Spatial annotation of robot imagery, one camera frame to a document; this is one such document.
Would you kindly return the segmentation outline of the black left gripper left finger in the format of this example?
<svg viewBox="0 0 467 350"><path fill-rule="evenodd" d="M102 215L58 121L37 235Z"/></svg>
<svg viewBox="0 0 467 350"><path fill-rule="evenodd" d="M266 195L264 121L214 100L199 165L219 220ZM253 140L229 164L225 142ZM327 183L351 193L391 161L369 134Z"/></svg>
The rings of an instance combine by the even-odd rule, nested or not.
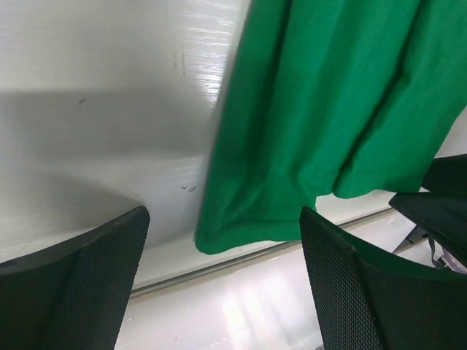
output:
<svg viewBox="0 0 467 350"><path fill-rule="evenodd" d="M150 225L143 206L1 264L2 349L113 349Z"/></svg>

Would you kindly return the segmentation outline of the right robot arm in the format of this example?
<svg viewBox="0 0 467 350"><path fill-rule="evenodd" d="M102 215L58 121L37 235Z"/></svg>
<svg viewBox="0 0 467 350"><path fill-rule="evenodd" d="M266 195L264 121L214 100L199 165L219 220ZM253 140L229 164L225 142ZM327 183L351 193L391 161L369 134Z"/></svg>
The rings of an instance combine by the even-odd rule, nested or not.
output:
<svg viewBox="0 0 467 350"><path fill-rule="evenodd" d="M433 160L422 180L423 192L401 192L390 206L428 238L431 262L466 274L466 155Z"/></svg>

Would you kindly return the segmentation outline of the green t shirt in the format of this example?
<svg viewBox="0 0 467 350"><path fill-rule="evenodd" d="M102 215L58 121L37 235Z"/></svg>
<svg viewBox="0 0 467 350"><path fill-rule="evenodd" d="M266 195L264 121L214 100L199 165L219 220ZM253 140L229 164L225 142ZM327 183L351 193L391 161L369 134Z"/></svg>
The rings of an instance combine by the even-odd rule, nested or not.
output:
<svg viewBox="0 0 467 350"><path fill-rule="evenodd" d="M297 240L320 196L418 191L465 107L464 1L252 1L197 250Z"/></svg>

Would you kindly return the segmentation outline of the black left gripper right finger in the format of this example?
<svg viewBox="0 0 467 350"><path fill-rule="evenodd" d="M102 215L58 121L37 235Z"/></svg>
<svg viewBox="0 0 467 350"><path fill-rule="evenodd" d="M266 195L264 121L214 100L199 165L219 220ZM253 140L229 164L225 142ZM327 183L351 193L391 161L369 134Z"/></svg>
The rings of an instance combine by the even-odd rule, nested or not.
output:
<svg viewBox="0 0 467 350"><path fill-rule="evenodd" d="M466 348L466 276L389 253L308 207L299 226L324 349Z"/></svg>

